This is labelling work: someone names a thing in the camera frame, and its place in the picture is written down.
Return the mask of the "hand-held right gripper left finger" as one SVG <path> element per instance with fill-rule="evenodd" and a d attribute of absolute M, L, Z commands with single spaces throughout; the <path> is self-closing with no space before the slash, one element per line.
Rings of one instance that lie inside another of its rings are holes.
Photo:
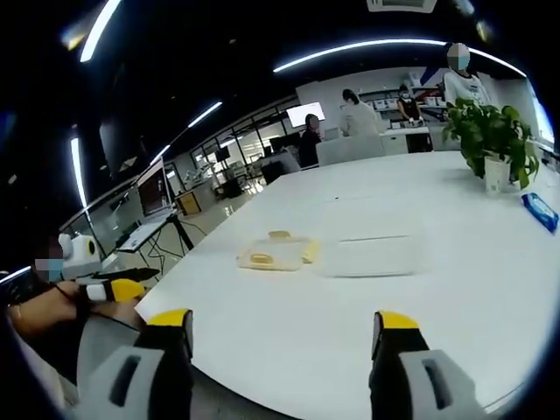
<path fill-rule="evenodd" d="M 78 352 L 79 419 L 189 419 L 193 312 L 158 314 L 137 330 L 92 316 Z"/>

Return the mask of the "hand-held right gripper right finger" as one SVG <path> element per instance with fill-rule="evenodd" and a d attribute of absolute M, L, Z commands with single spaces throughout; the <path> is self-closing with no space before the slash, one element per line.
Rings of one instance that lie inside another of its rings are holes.
<path fill-rule="evenodd" d="M 444 351 L 431 349 L 412 318 L 374 314 L 369 375 L 373 419 L 484 419 L 474 380 Z"/>

